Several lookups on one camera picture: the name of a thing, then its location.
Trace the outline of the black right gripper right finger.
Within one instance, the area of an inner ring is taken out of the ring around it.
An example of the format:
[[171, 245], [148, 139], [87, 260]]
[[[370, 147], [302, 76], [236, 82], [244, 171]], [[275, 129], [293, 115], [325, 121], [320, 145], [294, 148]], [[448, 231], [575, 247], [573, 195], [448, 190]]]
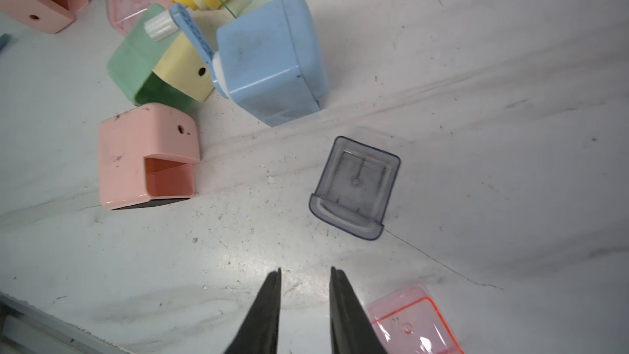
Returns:
[[346, 273], [335, 267], [329, 282], [329, 317], [332, 353], [386, 353]]

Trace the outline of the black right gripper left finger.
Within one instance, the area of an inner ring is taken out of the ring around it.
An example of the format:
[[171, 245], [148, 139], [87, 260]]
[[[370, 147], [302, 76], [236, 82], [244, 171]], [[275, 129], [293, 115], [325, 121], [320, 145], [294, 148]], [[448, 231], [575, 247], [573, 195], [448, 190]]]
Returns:
[[282, 272], [270, 272], [225, 354], [275, 354], [281, 311]]

